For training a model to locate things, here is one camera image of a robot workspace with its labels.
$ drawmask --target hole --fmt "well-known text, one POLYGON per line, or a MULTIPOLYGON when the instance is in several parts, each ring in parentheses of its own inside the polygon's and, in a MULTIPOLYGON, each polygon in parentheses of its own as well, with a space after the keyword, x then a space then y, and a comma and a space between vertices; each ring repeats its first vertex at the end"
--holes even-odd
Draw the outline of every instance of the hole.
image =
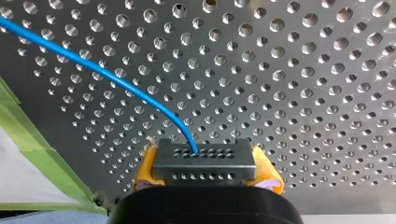
POLYGON ((214 180, 216 178, 216 174, 209 174, 209 179, 214 180))
POLYGON ((78 29, 72 25, 72 24, 67 24, 64 29, 66 30, 66 33, 70 36, 77 36, 78 35, 78 29))
POLYGON ((224 15, 222 16, 222 21, 225 24, 230 24, 234 19, 233 14, 231 14, 230 12, 224 13, 224 15))
POLYGON ((181 44, 188 46, 192 43, 193 37, 192 34, 185 33, 180 37, 181 44))
POLYGON ((267 39, 266 37, 264 37, 264 36, 260 36, 259 38, 257 38, 256 44, 257 44, 257 46, 259 46, 259 47, 267 46, 267 44, 268 44, 268 39, 267 39))
POLYGON ((338 74, 344 72, 344 70, 345 70, 345 67, 344 67, 344 65, 342 63, 336 63, 331 68, 331 72, 334 75, 338 75, 338 74))
POLYGON ((41 35, 48 40, 52 40, 53 38, 55 38, 55 34, 49 30, 49 29, 43 29, 41 30, 41 35))
POLYGON ((116 54, 116 50, 113 49, 111 46, 106 45, 103 47, 103 53, 108 57, 112 57, 116 54))
POLYGON ((320 36, 323 37, 323 38, 326 38, 326 37, 328 37, 331 34, 332 34, 332 28, 330 28, 328 26, 327 27, 323 27, 320 30, 320 36))
POLYGON ((156 37, 154 39, 154 47, 156 49, 164 49, 166 47, 166 40, 162 37, 156 37))
POLYGON ((257 102, 259 102, 260 98, 258 95, 256 94, 251 94, 249 95, 249 97, 247 98, 247 101, 251 104, 255 104, 257 102))
POLYGON ((245 37, 253 33, 253 27, 250 24, 243 23, 238 28, 239 35, 245 37))
POLYGON ((228 179, 235 179, 235 174, 227 174, 228 179))
POLYGON ((170 23, 167 22, 166 24, 163 25, 163 30, 167 33, 167 34, 172 34, 175 31, 175 26, 170 23))
POLYGON ((215 65, 222 66, 226 63, 227 63, 227 58, 224 55, 219 54, 215 57, 215 65))
POLYGON ((175 4, 172 7, 172 13, 173 13, 174 17, 176 17, 178 19, 184 18, 187 15, 187 9, 182 4, 175 4))
POLYGON ((282 70, 277 70, 277 71, 275 71, 273 73, 273 80, 274 81, 280 81, 280 80, 282 80, 285 77, 286 77, 286 74, 282 70))
POLYGON ((396 17, 394 17, 393 19, 391 19, 389 21, 389 28, 390 29, 395 29, 396 28, 396 17))
POLYGON ((37 6, 32 2, 24 2, 23 7, 29 14, 35 15, 38 12, 37 6))
POLYGON ((204 0, 202 3, 202 9, 206 13, 212 13, 218 7, 218 2, 216 0, 204 0))
POLYGON ((350 59, 350 60, 359 59, 360 56, 361 56, 361 50, 359 50, 359 49, 352 50, 352 51, 349 53, 349 59, 350 59))
POLYGON ((333 86, 329 89, 329 94, 330 95, 338 95, 340 94, 342 91, 341 87, 339 86, 333 86))
POLYGON ((131 24, 129 18, 123 14, 120 14, 116 17, 116 22, 117 25, 121 28, 128 27, 131 24))
POLYGON ((312 27, 318 22, 318 16, 315 13, 308 13, 303 18, 303 25, 305 27, 312 27))
POLYGON ((377 3, 373 8, 373 16, 382 17, 385 15, 390 9, 390 4, 387 2, 377 3))
POLYGON ((99 4, 97 9, 98 9, 99 14, 107 15, 107 6, 105 4, 99 4))
POLYGON ((136 4, 134 3, 134 0, 125 0, 125 7, 132 10, 136 8, 136 4))
POLYGON ((290 3, 288 4, 288 9, 287 9, 287 11, 288 11, 289 13, 295 13, 295 12, 297 12, 299 9, 300 9, 300 3, 298 3, 298 2, 290 2, 290 3))
POLYGON ((281 19, 274 19, 270 23, 270 29, 273 32, 279 32, 285 28, 285 22, 283 22, 281 19))
POLYGON ((320 78, 318 78, 318 81, 317 81, 317 85, 318 85, 318 86, 323 86, 323 85, 325 85, 326 83, 327 83, 326 77, 320 77, 320 78))
POLYGON ((336 50, 341 50, 341 49, 345 49, 348 44, 349 41, 345 37, 340 37, 334 41, 333 46, 336 50))
POLYGON ((386 46, 384 49, 382 49, 381 54, 382 56, 389 56, 395 51, 395 47, 393 46, 386 46))
POLYGON ((322 54, 318 57, 319 63, 326 63, 330 60, 330 56, 328 54, 322 54))
POLYGON ((128 43, 128 49, 132 53, 137 53, 140 51, 141 47, 140 47, 139 43, 137 43, 135 41, 131 41, 128 43))
POLYGON ((247 50, 242 53, 242 60, 245 63, 249 63, 249 62, 253 61, 255 58, 256 58, 256 55, 251 50, 247 50))
POLYGON ((220 29, 212 29, 209 31, 209 39, 211 41, 218 41, 221 39, 222 31, 220 29))
POLYGON ((312 67, 305 67, 301 71, 302 77, 312 77, 315 74, 315 70, 312 67))
POLYGON ((194 20, 192 20, 192 27, 194 29, 200 29, 202 26, 204 26, 204 21, 200 18, 195 18, 194 20))
POLYGON ((338 11, 337 20, 340 22, 349 21, 352 15, 353 15, 352 9, 350 9, 349 7, 344 7, 338 11))
POLYGON ((190 69, 196 69, 196 68, 198 68, 199 66, 200 66, 200 63, 199 63, 199 61, 198 61, 198 59, 196 59, 196 58, 191 58, 191 59, 189 59, 188 61, 187 61, 187 65, 189 66, 189 68, 190 69))
POLYGON ((14 18, 14 12, 8 7, 0 7, 0 15, 9 20, 14 18))
POLYGON ((282 47, 280 47, 280 46, 276 46, 276 47, 274 47, 272 50, 271 50, 271 56, 273 57, 273 58, 280 58, 280 57, 282 57, 284 54, 285 54, 285 50, 282 48, 282 47))
POLYGON ((388 90, 390 91, 394 91, 396 90, 396 79, 393 79, 392 81, 390 81, 387 85, 388 90))
POLYGON ((145 12, 143 12, 143 17, 145 18, 145 21, 148 23, 154 23, 155 21, 158 20, 157 12, 154 9, 145 10, 145 12))
POLYGON ((382 41, 382 35, 380 33, 373 33, 370 34, 369 37, 367 37, 367 45, 368 46, 375 46, 379 42, 382 41))
POLYGON ((53 9, 64 8, 64 3, 61 0, 49 0, 49 6, 53 9))
POLYGON ((332 5, 334 5, 334 2, 335 2, 335 0, 322 0, 321 5, 322 5, 322 7, 324 7, 324 8, 329 8, 329 7, 331 7, 332 5))
POLYGON ((370 89, 371 89, 371 85, 369 83, 367 83, 367 82, 361 83, 358 86, 358 92, 360 92, 360 93, 366 92, 366 91, 368 91, 370 89))
POLYGON ((353 32, 356 34, 360 34, 367 28, 367 24, 364 21, 358 22, 353 26, 353 32))
POLYGON ((288 40, 289 42, 295 42, 300 38, 300 34, 296 31, 291 32, 288 34, 288 40))
POLYGON ((102 32, 104 29, 104 25, 99 20, 91 20, 90 26, 94 32, 102 32))
POLYGON ((298 85, 299 85, 299 84, 298 84, 297 81, 291 81, 291 82, 288 83, 289 89, 295 89, 295 88, 298 87, 298 85))
POLYGON ((370 71, 376 67, 376 62, 374 60, 367 60, 361 65, 363 71, 370 71))
POLYGON ((296 58, 291 58, 291 59, 288 60, 288 66, 289 66, 289 67, 294 67, 294 66, 298 65, 299 62, 300 62, 300 61, 298 61, 298 59, 296 59, 296 58))
POLYGON ((303 44, 301 51, 304 54, 310 54, 312 52, 314 52, 317 49, 317 45, 314 42, 308 42, 303 44))
POLYGON ((261 19, 265 16, 265 14, 267 14, 267 10, 265 10, 265 8, 262 7, 258 7, 254 10, 254 17, 256 19, 261 19))

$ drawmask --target perforated metal sheet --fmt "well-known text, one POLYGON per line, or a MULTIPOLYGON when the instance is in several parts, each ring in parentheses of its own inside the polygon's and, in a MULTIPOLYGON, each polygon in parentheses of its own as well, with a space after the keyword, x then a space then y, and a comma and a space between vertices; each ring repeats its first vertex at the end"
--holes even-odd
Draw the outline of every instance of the perforated metal sheet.
MULTIPOLYGON (((197 142, 248 137, 303 214, 396 211, 393 1, 0 1, 178 113, 197 142)), ((1 34, 2 78, 92 190, 128 192, 146 137, 183 142, 129 92, 1 34)))

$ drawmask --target blue cable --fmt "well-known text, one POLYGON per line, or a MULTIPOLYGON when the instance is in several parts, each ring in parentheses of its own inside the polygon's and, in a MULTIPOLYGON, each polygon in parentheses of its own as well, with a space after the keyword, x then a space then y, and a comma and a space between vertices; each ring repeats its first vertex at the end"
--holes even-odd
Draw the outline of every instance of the blue cable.
POLYGON ((91 69, 92 71, 102 75, 103 77, 123 87, 125 90, 132 92, 135 96, 146 101, 149 105, 157 108, 163 114, 165 114, 166 117, 168 117, 176 124, 176 126, 183 132, 184 136, 189 142, 192 151, 194 153, 198 153, 198 147, 195 145, 194 139, 192 138, 189 129, 183 124, 183 122, 180 119, 178 119, 172 111, 170 111, 164 105, 160 104, 158 101, 154 100, 153 98, 145 94, 143 91, 139 90, 137 87, 131 85, 124 79, 117 77, 114 73, 106 70, 105 68, 102 68, 97 63, 93 63, 90 60, 83 59, 80 56, 78 56, 76 53, 68 49, 64 49, 61 46, 51 41, 48 41, 43 37, 36 35, 35 33, 26 30, 25 28, 19 26, 18 24, 12 21, 9 21, 8 19, 2 16, 0 16, 0 26, 6 28, 8 31, 10 31, 15 35, 21 36, 25 39, 32 41, 33 43, 36 43, 39 46, 44 47, 45 49, 49 49, 54 53, 62 55, 65 58, 69 59, 70 61, 81 64, 84 67, 91 69))

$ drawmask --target white surface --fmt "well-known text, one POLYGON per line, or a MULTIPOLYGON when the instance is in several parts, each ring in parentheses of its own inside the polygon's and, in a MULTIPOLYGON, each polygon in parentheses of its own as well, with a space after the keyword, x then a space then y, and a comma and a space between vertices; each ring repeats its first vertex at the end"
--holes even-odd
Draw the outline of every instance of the white surface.
POLYGON ((0 203, 78 203, 58 190, 0 127, 0 203))
POLYGON ((304 224, 395 224, 396 214, 302 216, 304 224))

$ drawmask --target black object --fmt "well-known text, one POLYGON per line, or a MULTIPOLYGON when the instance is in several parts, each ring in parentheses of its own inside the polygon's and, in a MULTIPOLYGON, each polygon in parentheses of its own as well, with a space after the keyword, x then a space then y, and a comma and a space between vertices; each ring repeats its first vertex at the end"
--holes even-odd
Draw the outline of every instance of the black object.
POLYGON ((242 186, 254 179, 256 164, 247 139, 235 144, 197 144, 199 153, 191 153, 187 144, 161 139, 152 173, 164 179, 166 186, 242 186))
POLYGON ((116 206, 107 224, 302 224, 282 196, 253 187, 153 187, 116 206))

